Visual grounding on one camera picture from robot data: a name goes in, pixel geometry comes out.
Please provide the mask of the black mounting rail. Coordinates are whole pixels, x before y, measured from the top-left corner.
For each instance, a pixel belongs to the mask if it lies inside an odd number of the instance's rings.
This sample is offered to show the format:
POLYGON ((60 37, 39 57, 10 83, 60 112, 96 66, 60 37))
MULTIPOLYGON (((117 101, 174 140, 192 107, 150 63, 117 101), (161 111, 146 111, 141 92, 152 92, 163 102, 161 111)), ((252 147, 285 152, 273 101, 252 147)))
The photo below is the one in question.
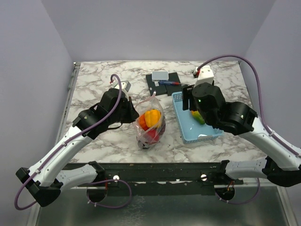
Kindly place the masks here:
POLYGON ((233 180, 225 174, 228 161, 214 163, 98 163, 102 167, 96 181, 112 179, 117 175, 120 181, 105 185, 80 183, 80 187, 107 191, 111 196, 125 196, 128 188, 133 195, 214 195, 215 186, 226 187, 229 184, 241 185, 241 180, 233 180))

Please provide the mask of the green leafy vegetable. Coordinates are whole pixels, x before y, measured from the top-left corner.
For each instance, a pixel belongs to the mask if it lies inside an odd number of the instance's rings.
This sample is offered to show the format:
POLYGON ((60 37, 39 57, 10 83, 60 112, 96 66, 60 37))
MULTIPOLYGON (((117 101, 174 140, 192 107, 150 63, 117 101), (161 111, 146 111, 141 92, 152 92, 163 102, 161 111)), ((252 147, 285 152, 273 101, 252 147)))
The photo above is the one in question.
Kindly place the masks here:
POLYGON ((198 111, 191 111, 191 115, 200 125, 204 125, 206 122, 198 111))

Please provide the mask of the small grey white box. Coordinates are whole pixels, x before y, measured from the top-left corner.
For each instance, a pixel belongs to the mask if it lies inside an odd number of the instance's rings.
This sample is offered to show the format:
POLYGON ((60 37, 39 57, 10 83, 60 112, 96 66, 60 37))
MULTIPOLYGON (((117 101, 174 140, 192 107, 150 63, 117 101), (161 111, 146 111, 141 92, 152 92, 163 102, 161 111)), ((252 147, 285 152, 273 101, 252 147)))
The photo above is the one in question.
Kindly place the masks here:
POLYGON ((153 71, 151 73, 152 81, 167 81, 169 80, 168 71, 153 71))

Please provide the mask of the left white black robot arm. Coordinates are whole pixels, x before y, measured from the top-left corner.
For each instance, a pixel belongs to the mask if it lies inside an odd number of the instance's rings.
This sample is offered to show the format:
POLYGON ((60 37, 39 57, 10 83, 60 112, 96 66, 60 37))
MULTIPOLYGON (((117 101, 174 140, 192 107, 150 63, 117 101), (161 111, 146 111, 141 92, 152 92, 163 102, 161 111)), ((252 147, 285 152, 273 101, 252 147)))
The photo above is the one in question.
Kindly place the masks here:
POLYGON ((53 203, 65 190, 83 184, 100 185, 105 170, 91 161, 82 167, 64 170, 67 163, 82 148, 114 123, 132 123, 139 117, 132 99, 125 92, 110 88, 101 101, 81 111, 63 138, 36 164, 20 168, 16 176, 41 207, 53 203))

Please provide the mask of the clear pink zip top bag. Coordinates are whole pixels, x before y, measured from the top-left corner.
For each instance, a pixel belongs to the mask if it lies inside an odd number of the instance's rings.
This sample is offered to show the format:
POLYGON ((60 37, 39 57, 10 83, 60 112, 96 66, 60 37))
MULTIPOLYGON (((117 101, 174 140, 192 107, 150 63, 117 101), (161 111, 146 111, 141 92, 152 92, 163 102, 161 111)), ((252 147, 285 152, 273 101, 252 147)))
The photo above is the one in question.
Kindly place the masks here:
POLYGON ((139 117, 133 122, 136 140, 139 148, 150 149, 156 145, 166 129, 163 108, 156 97, 156 93, 135 106, 139 117))

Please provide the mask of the yellow bell pepper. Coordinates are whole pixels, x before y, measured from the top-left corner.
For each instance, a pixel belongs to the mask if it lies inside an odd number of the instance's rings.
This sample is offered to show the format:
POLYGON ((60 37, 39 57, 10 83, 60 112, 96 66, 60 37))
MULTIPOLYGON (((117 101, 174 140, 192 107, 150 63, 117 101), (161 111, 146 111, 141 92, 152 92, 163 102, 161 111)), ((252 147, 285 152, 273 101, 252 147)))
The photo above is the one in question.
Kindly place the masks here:
POLYGON ((145 121, 149 128, 155 127, 158 128, 161 125, 160 118, 161 112, 157 109, 152 109, 146 111, 145 113, 145 121))

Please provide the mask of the red apple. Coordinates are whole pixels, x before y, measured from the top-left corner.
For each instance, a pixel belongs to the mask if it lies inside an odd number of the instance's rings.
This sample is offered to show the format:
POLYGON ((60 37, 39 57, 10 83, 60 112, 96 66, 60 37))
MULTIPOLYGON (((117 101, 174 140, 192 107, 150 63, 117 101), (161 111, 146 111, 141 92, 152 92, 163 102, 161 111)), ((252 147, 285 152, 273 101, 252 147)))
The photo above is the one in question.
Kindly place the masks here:
POLYGON ((145 142, 148 144, 155 144, 160 140, 160 135, 155 129, 151 129, 144 134, 145 142))

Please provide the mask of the aluminium front rail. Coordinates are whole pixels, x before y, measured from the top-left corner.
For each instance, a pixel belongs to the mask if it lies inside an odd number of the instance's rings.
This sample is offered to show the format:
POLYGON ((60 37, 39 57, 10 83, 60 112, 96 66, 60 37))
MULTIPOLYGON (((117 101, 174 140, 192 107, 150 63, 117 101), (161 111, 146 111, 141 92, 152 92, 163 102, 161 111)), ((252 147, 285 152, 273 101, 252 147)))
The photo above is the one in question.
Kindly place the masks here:
MULTIPOLYGON (((280 187, 268 181, 267 179, 260 178, 260 187, 280 187)), ((243 178, 243 184, 237 185, 239 187, 258 187, 258 180, 256 178, 243 178)))

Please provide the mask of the aluminium side rail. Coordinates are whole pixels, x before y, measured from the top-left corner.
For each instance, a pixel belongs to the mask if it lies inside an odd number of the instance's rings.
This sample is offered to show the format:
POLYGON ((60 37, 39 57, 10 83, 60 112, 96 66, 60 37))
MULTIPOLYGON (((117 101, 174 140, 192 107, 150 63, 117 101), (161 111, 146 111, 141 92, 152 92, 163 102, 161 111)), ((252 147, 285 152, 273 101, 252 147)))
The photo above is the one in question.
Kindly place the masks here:
POLYGON ((62 118, 61 118, 61 121, 60 121, 60 126, 59 126, 59 129, 58 129, 58 133, 57 133, 57 136, 56 136, 56 139, 55 139, 55 144, 57 144, 61 140, 62 136, 64 135, 64 128, 65 128, 65 125, 66 125, 66 120, 67 120, 67 116, 68 116, 68 113, 69 113, 69 109, 70 109, 74 89, 75 89, 75 86, 76 86, 76 81, 77 81, 77 78, 78 78, 81 62, 74 62, 73 64, 74 64, 74 69, 73 69, 73 72, 71 74, 71 79, 70 79, 70 82, 69 82, 69 85, 68 85, 68 88, 67 88, 67 91, 68 91, 67 99, 66 99, 66 102, 65 102, 65 105, 64 105, 64 108, 63 108, 63 114, 62 114, 62 118))

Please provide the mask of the blue red screwdriver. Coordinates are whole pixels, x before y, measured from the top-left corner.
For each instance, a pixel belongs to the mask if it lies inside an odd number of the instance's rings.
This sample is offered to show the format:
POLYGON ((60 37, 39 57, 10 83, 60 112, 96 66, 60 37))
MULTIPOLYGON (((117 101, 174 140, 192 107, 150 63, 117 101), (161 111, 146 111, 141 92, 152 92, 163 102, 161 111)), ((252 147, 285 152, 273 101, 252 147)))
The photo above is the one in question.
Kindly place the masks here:
POLYGON ((180 82, 175 82, 175 81, 159 81, 159 85, 167 85, 167 86, 181 86, 181 85, 186 85, 184 83, 180 82))

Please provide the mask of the black flat box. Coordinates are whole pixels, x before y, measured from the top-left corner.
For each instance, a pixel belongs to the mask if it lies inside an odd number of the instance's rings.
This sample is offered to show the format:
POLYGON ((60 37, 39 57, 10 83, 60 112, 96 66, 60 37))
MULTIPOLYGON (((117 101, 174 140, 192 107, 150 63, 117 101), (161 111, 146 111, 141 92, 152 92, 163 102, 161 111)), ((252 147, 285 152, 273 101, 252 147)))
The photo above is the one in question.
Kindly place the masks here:
MULTIPOLYGON (((169 81, 181 83, 177 72, 169 73, 168 75, 169 81)), ((181 85, 165 85, 165 87, 168 96, 171 96, 174 92, 180 92, 182 90, 181 85)))
POLYGON ((152 75, 147 74, 145 76, 146 82, 148 85, 148 90, 150 92, 150 95, 152 96, 154 93, 156 96, 165 95, 167 94, 167 89, 165 85, 160 85, 158 81, 152 81, 152 75))

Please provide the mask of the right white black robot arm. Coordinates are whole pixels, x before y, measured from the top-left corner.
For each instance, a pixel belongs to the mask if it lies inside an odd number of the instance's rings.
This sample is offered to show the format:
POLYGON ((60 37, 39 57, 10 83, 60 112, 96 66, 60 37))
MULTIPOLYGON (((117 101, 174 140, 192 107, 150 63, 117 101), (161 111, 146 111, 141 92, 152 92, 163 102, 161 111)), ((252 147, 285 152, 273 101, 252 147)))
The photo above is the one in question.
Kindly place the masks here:
POLYGON ((225 101, 220 88, 207 82, 183 86, 182 103, 183 110, 197 110, 207 125, 239 136, 267 155, 257 161, 227 161, 225 168, 216 172, 219 183, 266 178, 275 185, 291 187, 301 182, 301 150, 264 125, 248 105, 225 101))

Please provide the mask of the blue plastic basket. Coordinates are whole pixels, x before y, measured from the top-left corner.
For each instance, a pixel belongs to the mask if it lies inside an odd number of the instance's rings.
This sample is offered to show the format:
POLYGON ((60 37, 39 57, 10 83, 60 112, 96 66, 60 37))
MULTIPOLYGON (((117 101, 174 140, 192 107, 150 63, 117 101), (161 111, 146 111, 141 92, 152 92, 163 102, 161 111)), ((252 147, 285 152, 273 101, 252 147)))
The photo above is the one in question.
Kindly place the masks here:
POLYGON ((201 125, 195 120, 190 110, 183 110, 182 92, 174 92, 172 101, 181 138, 184 144, 213 140, 224 134, 220 129, 214 129, 207 124, 201 125))

